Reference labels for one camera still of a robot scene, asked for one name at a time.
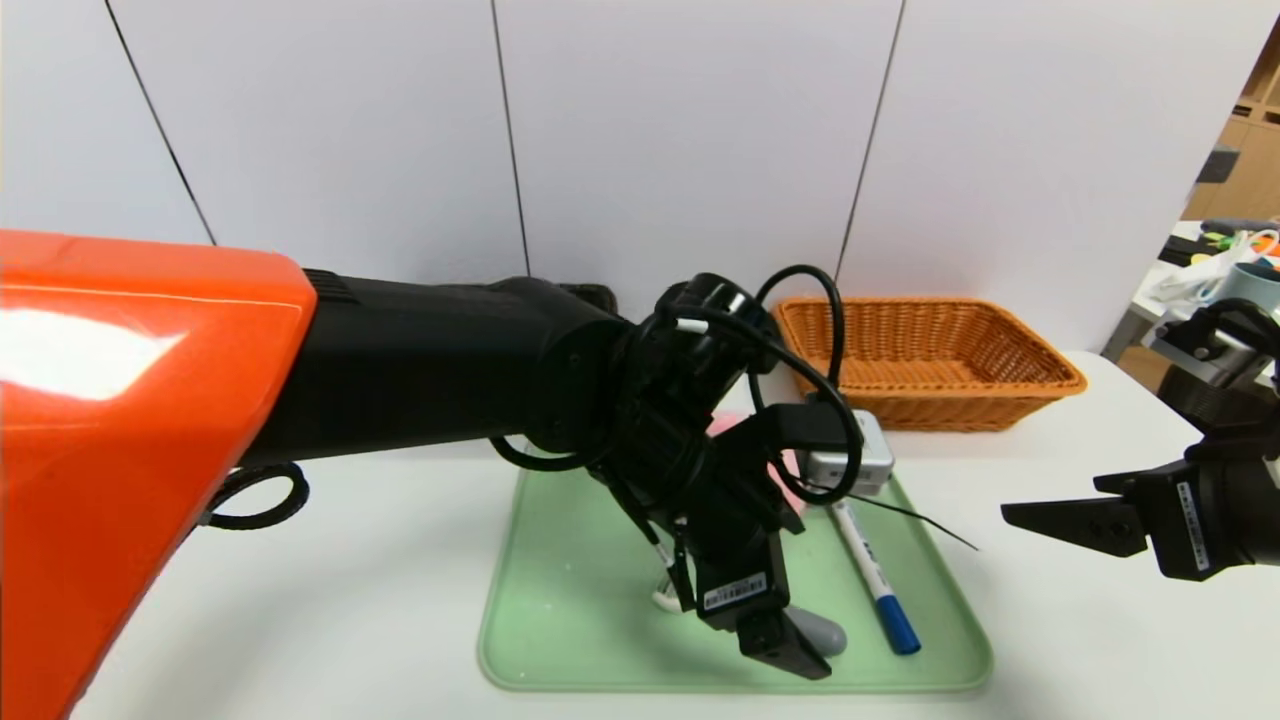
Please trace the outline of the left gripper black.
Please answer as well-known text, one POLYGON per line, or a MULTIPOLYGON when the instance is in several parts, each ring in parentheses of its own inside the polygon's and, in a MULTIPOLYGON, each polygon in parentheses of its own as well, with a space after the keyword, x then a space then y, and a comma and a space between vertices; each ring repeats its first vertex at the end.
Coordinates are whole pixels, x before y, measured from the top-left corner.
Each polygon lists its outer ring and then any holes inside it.
POLYGON ((740 653, 808 680, 832 674, 833 621, 788 606, 785 537, 805 532, 806 505, 783 482, 792 452, 718 452, 669 501, 669 534, 690 561, 681 602, 708 626, 737 632, 740 653))

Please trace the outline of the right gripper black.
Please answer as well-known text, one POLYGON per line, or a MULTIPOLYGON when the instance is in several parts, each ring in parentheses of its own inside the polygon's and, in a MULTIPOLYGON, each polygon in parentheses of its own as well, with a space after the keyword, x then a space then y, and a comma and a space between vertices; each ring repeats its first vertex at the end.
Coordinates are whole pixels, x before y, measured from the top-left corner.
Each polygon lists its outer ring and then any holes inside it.
POLYGON ((1279 491, 1262 460, 1172 461, 1093 478, 1129 496, 1005 503, 1015 528, 1126 559, 1155 550, 1160 571, 1206 582, 1230 568, 1279 565, 1279 491))

